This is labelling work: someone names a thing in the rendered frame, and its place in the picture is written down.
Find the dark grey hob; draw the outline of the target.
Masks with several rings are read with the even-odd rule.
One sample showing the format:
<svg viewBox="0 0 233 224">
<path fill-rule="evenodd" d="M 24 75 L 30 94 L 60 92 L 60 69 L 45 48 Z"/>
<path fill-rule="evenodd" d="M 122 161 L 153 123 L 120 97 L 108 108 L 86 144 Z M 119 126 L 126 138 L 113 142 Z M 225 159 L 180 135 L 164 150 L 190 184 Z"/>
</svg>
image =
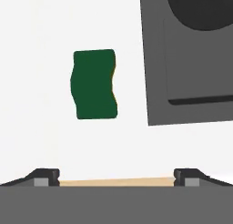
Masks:
<svg viewBox="0 0 233 224">
<path fill-rule="evenodd" d="M 233 120 L 233 25 L 180 23 L 168 0 L 140 0 L 150 126 Z"/>
</svg>

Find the light wood cupboard front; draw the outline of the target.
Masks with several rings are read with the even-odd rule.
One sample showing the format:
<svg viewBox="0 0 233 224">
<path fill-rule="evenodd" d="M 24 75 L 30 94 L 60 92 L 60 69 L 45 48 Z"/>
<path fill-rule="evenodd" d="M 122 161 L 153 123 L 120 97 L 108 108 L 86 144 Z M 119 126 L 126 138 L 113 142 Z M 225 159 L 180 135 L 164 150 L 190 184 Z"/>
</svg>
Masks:
<svg viewBox="0 0 233 224">
<path fill-rule="evenodd" d="M 111 178 L 61 180 L 61 187 L 173 187 L 174 178 Z"/>
</svg>

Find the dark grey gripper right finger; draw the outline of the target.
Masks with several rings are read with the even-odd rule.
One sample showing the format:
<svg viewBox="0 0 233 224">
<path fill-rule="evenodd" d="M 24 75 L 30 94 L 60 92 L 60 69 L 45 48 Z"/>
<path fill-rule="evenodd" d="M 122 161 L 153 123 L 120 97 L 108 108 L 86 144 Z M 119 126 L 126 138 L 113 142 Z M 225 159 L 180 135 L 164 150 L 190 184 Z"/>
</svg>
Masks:
<svg viewBox="0 0 233 224">
<path fill-rule="evenodd" d="M 223 186 L 232 187 L 232 184 L 211 178 L 197 168 L 175 168 L 175 187 L 203 187 L 203 186 Z"/>
</svg>

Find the dark green sponge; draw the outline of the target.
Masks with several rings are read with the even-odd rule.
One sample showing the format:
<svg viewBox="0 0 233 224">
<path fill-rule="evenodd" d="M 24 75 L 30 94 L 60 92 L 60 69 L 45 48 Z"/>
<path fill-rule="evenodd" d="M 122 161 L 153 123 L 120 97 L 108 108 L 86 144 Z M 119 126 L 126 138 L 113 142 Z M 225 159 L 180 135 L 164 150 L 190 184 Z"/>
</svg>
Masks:
<svg viewBox="0 0 233 224">
<path fill-rule="evenodd" d="M 71 95 L 78 119 L 117 116 L 112 79 L 116 68 L 113 49 L 75 51 L 70 78 Z"/>
</svg>

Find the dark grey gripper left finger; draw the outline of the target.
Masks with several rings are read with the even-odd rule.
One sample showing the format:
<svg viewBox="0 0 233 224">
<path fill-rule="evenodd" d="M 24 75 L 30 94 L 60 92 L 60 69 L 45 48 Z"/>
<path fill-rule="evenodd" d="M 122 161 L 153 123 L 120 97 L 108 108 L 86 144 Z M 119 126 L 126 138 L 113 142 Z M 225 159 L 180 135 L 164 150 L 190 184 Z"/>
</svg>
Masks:
<svg viewBox="0 0 233 224">
<path fill-rule="evenodd" d="M 58 168 L 37 168 L 24 178 L 0 184 L 0 187 L 59 187 L 59 176 Z"/>
</svg>

